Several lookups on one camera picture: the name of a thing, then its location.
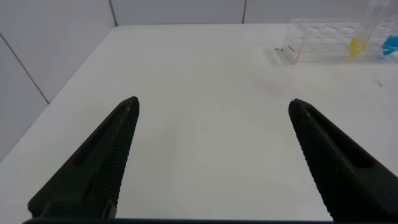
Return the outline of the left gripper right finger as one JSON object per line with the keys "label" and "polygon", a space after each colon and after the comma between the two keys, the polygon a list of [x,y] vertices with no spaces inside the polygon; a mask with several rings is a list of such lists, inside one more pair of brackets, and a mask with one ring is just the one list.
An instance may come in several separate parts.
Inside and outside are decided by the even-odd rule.
{"label": "left gripper right finger", "polygon": [[310,173],[336,222],[397,222],[397,176],[311,104],[289,103]]}

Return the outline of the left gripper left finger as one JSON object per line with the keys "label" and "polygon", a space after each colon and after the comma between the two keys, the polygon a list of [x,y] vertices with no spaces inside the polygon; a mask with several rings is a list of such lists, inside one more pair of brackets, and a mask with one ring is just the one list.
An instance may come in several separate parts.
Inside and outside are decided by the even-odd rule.
{"label": "left gripper left finger", "polygon": [[132,96],[115,109],[31,198],[34,218],[113,218],[137,120]]}

